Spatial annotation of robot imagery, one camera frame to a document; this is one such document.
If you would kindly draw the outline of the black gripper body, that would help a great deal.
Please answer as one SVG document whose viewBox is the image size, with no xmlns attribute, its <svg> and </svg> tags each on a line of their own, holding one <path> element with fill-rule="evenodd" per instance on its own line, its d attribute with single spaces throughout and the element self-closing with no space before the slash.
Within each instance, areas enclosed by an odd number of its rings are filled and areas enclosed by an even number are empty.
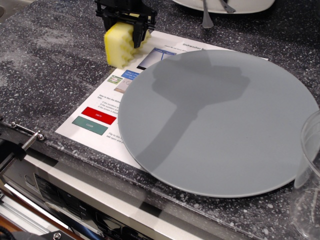
<svg viewBox="0 0 320 240">
<path fill-rule="evenodd" d="M 148 28 L 155 28 L 157 12 L 142 0 L 95 0 L 96 16 L 103 19 L 103 13 L 117 15 L 117 22 L 134 25 L 147 22 Z"/>
</svg>

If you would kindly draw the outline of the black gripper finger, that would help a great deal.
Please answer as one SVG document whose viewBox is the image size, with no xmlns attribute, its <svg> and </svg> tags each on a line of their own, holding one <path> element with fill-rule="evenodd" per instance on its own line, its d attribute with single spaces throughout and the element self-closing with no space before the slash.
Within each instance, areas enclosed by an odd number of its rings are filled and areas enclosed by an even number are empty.
<svg viewBox="0 0 320 240">
<path fill-rule="evenodd" d="M 148 23 L 146 21 L 137 21 L 133 25 L 133 33 L 132 33 L 132 40 L 133 46 L 135 49 L 141 46 L 142 41 L 145 40 L 146 34 L 148 31 Z"/>
<path fill-rule="evenodd" d="M 107 12 L 102 14 L 102 19 L 105 30 L 108 31 L 113 25 L 117 23 L 118 16 L 116 14 Z"/>
</svg>

